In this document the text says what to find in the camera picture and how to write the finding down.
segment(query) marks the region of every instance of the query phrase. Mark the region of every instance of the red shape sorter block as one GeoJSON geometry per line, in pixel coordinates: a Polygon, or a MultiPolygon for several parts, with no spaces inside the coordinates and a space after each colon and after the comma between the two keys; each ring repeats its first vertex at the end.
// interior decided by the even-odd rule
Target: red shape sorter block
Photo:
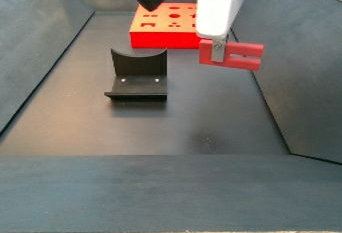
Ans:
{"type": "Polygon", "coordinates": [[[223,62],[211,61],[212,40],[203,39],[199,46],[199,63],[236,69],[258,70],[263,45],[227,42],[223,62]]]}
{"type": "Polygon", "coordinates": [[[130,35],[134,48],[199,48],[196,4],[163,3],[148,12],[140,5],[130,35]]]}

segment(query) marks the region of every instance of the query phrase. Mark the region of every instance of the hole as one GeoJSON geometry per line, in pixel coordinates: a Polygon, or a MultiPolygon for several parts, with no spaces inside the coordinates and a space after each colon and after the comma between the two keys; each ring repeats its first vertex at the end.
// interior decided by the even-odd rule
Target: hole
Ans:
{"type": "Polygon", "coordinates": [[[146,26],[155,27],[155,23],[142,23],[140,26],[142,27],[146,27],[146,26]]]}
{"type": "Polygon", "coordinates": [[[171,17],[171,18],[179,18],[180,15],[179,15],[179,14],[170,14],[170,17],[171,17]]]}

